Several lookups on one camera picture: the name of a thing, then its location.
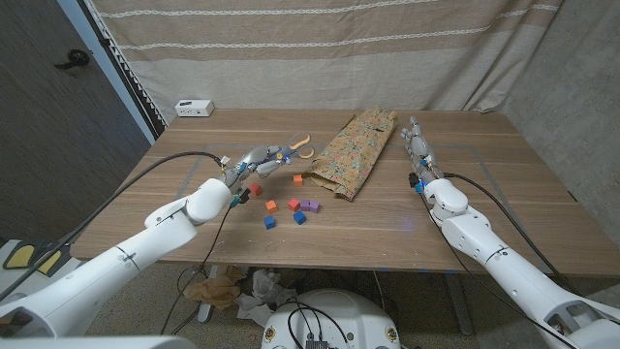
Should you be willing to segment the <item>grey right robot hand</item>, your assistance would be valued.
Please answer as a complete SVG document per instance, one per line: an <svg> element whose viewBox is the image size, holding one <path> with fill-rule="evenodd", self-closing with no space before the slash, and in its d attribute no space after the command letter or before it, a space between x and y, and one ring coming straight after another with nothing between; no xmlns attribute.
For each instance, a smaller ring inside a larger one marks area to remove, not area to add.
<svg viewBox="0 0 620 349"><path fill-rule="evenodd" d="M410 128L402 129L401 137L407 142L406 150L414 173L424 184L443 178L444 174L436 164L435 152L421 134L418 120L411 116L410 123Z"/></svg>

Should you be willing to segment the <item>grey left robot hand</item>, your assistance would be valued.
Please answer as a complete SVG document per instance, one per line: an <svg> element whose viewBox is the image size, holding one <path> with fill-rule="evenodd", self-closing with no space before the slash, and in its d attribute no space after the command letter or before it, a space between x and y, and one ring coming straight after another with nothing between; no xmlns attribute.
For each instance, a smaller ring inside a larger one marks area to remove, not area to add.
<svg viewBox="0 0 620 349"><path fill-rule="evenodd" d="M260 145L244 154L233 165L227 165L222 181L233 194L241 190L243 181L251 174L267 177L286 163L281 145Z"/></svg>

